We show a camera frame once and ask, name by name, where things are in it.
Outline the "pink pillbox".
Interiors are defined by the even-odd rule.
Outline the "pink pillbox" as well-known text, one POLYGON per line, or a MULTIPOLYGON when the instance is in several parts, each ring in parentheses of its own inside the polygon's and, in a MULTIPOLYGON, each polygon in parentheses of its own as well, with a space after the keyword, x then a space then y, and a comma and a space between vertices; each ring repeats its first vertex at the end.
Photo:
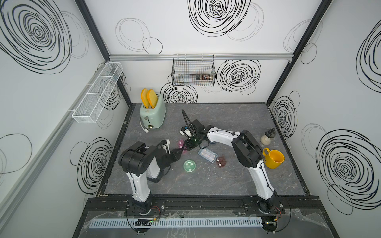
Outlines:
POLYGON ((183 139, 179 140, 177 142, 177 145, 180 149, 182 149, 182 154, 186 154, 187 153, 187 146, 185 145, 185 141, 183 139))

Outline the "green round pillbox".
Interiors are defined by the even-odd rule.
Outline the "green round pillbox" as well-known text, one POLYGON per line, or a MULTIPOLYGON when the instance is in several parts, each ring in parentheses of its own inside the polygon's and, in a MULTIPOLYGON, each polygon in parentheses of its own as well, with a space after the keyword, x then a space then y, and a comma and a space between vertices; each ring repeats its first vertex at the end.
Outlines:
POLYGON ((183 163, 183 169, 184 171, 188 172, 188 173, 192 173, 196 170, 196 163, 194 160, 186 160, 184 163, 183 163))

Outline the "blue rectangular pillbox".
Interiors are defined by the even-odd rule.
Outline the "blue rectangular pillbox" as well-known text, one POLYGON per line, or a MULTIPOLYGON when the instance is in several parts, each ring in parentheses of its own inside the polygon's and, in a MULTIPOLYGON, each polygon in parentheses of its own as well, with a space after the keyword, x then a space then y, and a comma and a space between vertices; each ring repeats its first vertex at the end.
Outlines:
POLYGON ((210 163, 214 163, 218 158, 218 154, 208 148, 202 148, 198 151, 198 155, 210 163))

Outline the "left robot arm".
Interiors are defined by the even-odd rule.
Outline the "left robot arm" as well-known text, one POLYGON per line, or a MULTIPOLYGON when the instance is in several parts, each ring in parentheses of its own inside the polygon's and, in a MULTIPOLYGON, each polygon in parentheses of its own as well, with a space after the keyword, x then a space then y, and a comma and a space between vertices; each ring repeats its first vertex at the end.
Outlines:
POLYGON ((151 210, 152 193, 148 181, 159 183, 164 176, 164 170, 181 158, 183 149, 171 150, 169 145, 169 140, 162 140, 153 146, 138 141, 118 158, 119 166, 130 180, 133 206, 139 213, 146 214, 151 210))

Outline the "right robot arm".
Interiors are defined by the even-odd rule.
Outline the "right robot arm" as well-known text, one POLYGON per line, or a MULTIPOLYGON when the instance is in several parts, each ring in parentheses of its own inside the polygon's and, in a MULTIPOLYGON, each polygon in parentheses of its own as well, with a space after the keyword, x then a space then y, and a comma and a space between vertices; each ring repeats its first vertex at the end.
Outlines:
POLYGON ((241 132, 222 130, 214 126, 205 127, 198 120, 185 119, 181 132, 188 139, 187 148, 193 149, 203 141, 221 143, 234 149, 240 164, 246 167, 256 186, 258 207, 262 213, 269 214, 278 206, 279 199, 265 170, 265 159, 261 147, 248 130, 241 132))

